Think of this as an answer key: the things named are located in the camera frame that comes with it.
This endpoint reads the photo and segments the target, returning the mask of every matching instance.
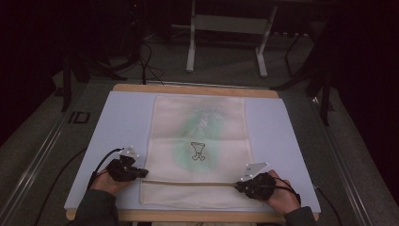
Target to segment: white cloth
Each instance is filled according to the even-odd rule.
[[[235,183],[252,163],[244,104],[235,97],[158,96],[141,202],[177,208],[261,206],[231,186],[205,186]]]

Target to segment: white desk frame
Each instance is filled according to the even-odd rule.
[[[194,71],[194,62],[196,55],[196,29],[213,30],[225,32],[239,32],[248,34],[263,35],[261,44],[255,48],[255,54],[258,61],[259,73],[261,77],[267,77],[266,66],[264,64],[263,51],[270,30],[277,12],[277,6],[274,6],[270,12],[269,19],[250,19],[196,14],[196,0],[191,1],[191,26],[190,26],[190,47],[188,49],[188,59],[186,70],[188,73]]]

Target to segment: gray carpet floor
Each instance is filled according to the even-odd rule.
[[[185,71],[188,53],[186,32],[177,31],[170,41],[149,35],[145,39],[146,45],[141,49],[144,60],[147,61],[151,56],[146,71],[149,83],[161,84],[162,81],[166,85],[202,84],[267,89],[291,79],[283,57],[292,38],[281,35],[270,37],[264,54],[269,76],[261,78],[253,50],[258,37],[223,37],[215,41],[214,35],[199,34],[193,73]],[[294,71],[306,60],[311,48],[312,42],[307,37],[299,40],[290,54]],[[127,83],[139,83],[142,68],[137,62],[118,74],[128,77]],[[60,75],[55,76],[58,84]],[[107,94],[117,83],[95,72],[87,85],[73,82],[73,103],[69,111],[61,113],[62,98],[50,96],[0,148],[0,203],[4,207],[37,152],[52,143],[44,165],[34,177],[36,180],[31,182],[21,203],[15,206],[8,225],[34,224],[62,166],[89,144]],[[318,118],[317,104],[304,94],[306,85],[307,81],[279,92],[279,96],[287,106],[311,178],[334,204],[343,225],[397,225],[398,207],[345,111],[338,92],[334,89],[331,93],[332,108],[328,112],[330,126],[325,127]],[[66,119],[72,111],[90,112],[90,120],[86,124],[68,123]],[[49,137],[58,126],[60,132]],[[82,158],[82,154],[78,155],[57,181],[39,225],[64,225],[68,222],[63,205]],[[319,224],[338,225],[326,199],[317,194],[322,206]]]

